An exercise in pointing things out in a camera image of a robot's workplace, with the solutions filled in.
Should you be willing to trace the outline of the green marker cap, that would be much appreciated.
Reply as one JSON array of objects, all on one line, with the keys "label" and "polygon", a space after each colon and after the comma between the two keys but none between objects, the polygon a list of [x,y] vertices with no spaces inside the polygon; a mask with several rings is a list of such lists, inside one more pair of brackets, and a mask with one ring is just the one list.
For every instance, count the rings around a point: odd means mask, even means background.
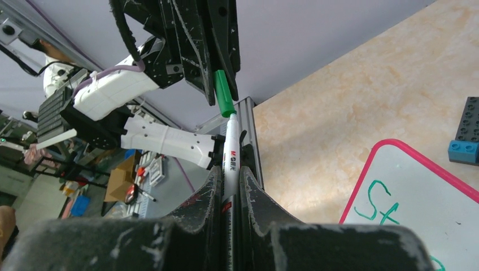
[{"label": "green marker cap", "polygon": [[215,94],[222,117],[229,118],[236,113],[228,80],[223,70],[214,73]]}]

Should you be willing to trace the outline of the green whiteboard marker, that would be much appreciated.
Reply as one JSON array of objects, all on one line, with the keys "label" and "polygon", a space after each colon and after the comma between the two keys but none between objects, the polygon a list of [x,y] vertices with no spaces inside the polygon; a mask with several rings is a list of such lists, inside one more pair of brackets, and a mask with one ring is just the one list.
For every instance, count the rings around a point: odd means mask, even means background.
[{"label": "green whiteboard marker", "polygon": [[239,189],[240,134],[237,115],[229,116],[223,153],[222,223],[224,224],[224,269],[237,270],[237,194]]}]

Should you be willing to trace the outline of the bare human hand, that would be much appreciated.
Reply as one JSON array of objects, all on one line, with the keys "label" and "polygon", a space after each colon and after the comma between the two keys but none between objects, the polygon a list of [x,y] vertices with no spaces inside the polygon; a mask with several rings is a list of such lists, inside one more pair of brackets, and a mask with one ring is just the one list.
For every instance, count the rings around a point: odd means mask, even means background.
[{"label": "bare human hand", "polygon": [[1,256],[16,226],[15,210],[10,206],[1,206]]}]

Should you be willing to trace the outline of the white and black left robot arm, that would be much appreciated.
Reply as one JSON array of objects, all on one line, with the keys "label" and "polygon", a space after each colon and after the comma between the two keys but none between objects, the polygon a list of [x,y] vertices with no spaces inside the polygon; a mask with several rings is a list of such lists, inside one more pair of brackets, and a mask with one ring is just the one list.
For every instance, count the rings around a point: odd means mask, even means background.
[{"label": "white and black left robot arm", "polygon": [[[59,87],[40,107],[37,148],[77,137],[104,150],[145,150],[234,170],[240,160],[236,2],[110,1],[110,7],[128,57],[72,90]],[[127,106],[180,81],[219,106],[228,121],[225,137],[155,123]]]}]

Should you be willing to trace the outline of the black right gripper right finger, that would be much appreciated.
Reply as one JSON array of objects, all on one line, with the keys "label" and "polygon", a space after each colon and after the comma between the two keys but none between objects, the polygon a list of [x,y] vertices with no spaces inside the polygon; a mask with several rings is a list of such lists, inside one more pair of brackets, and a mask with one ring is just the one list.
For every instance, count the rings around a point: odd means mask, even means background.
[{"label": "black right gripper right finger", "polygon": [[258,184],[252,170],[239,173],[242,259],[247,270],[287,270],[280,244],[281,227],[302,222],[282,208]]}]

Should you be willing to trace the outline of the light blue toy brick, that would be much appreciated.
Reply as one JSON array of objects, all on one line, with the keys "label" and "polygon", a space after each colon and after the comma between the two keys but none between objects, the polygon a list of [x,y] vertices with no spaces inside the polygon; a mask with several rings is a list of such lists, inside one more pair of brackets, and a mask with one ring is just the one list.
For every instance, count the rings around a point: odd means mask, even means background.
[{"label": "light blue toy brick", "polygon": [[478,142],[453,140],[447,152],[450,162],[478,166]]}]

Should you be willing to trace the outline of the pink framed whiteboard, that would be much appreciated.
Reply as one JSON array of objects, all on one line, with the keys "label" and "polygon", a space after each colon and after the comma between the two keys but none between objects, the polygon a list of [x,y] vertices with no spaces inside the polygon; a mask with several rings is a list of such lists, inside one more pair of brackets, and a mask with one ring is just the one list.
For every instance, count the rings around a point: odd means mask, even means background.
[{"label": "pink framed whiteboard", "polygon": [[340,223],[404,226],[436,270],[478,269],[478,191],[400,140],[373,146]]}]

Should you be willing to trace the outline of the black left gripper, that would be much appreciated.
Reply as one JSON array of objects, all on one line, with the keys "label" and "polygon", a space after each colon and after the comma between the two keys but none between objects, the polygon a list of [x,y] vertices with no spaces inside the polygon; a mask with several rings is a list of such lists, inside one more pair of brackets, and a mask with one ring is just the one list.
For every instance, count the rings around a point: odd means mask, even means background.
[{"label": "black left gripper", "polygon": [[235,0],[124,1],[124,12],[151,34],[140,50],[146,75],[161,89],[184,77],[204,95],[209,106],[214,106],[214,81],[206,33],[210,13],[219,61],[217,68],[225,72],[232,99],[239,100],[236,75],[241,69],[241,57]]}]

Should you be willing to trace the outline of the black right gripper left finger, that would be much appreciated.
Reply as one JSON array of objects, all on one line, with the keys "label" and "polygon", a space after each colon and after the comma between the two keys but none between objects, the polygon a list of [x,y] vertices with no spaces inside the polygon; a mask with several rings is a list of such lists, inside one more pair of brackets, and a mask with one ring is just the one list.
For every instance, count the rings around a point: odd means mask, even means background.
[{"label": "black right gripper left finger", "polygon": [[206,181],[167,218],[165,270],[220,269],[220,199],[222,173],[213,167]]}]

